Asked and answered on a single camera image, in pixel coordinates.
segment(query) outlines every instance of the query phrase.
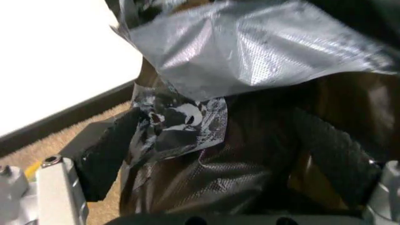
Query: gray plastic sheet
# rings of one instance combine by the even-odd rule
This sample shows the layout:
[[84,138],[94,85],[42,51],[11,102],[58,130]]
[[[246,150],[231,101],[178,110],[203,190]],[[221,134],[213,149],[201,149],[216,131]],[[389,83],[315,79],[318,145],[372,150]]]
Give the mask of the gray plastic sheet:
[[[134,3],[120,4],[123,20],[139,18]],[[397,71],[395,51],[300,0],[218,1],[161,13],[125,36],[165,83],[198,101],[338,72]]]

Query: baseboard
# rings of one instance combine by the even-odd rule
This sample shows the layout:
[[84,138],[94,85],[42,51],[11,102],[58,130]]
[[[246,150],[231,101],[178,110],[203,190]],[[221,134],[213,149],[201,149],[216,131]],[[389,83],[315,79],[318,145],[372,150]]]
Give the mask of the baseboard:
[[0,137],[0,157],[126,102],[131,99],[132,92],[133,81]]

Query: silver metal part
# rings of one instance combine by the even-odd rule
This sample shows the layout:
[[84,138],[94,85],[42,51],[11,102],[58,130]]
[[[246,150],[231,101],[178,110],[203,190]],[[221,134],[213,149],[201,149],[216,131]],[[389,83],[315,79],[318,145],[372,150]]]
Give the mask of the silver metal part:
[[49,157],[28,183],[22,170],[0,174],[0,225],[84,225],[89,210],[72,160]]
[[0,176],[11,176],[11,169],[9,165],[0,165]]
[[55,165],[60,162],[62,162],[62,156],[61,155],[53,155],[53,156],[50,156],[50,157],[46,158],[45,160],[43,160],[42,168],[46,168],[48,166]]
[[0,224],[25,225],[37,219],[36,184],[28,183],[22,170],[9,167],[0,176]]
[[368,202],[364,219],[372,225],[396,225],[400,222],[400,215],[396,213],[400,198],[400,170],[397,161],[386,163],[378,185]]

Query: floor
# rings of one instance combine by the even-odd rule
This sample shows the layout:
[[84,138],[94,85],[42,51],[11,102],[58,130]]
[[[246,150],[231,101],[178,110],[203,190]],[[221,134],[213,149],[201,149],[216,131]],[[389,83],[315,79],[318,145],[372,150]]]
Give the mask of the floor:
[[[29,165],[37,161],[42,161],[49,155],[58,153],[80,131],[82,131],[87,124],[94,121],[104,120],[113,115],[121,113],[129,108],[129,104],[129,102],[120,104],[100,115],[77,123],[29,146],[26,146],[11,155],[0,158],[0,165],[14,165],[25,170],[29,167]],[[118,216],[119,190],[118,178],[104,201],[91,202],[89,204],[89,217],[87,220],[88,225],[102,225]]]

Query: bolt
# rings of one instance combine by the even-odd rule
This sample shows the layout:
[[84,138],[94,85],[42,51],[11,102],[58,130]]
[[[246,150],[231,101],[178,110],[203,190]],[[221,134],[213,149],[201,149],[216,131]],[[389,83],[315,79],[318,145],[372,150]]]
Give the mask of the bolt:
[[0,175],[1,176],[11,176],[11,168],[9,165],[0,165]]
[[50,157],[46,158],[45,160],[43,160],[42,168],[46,168],[48,166],[55,165],[55,164],[57,164],[59,162],[62,162],[62,156],[61,155],[50,156]]

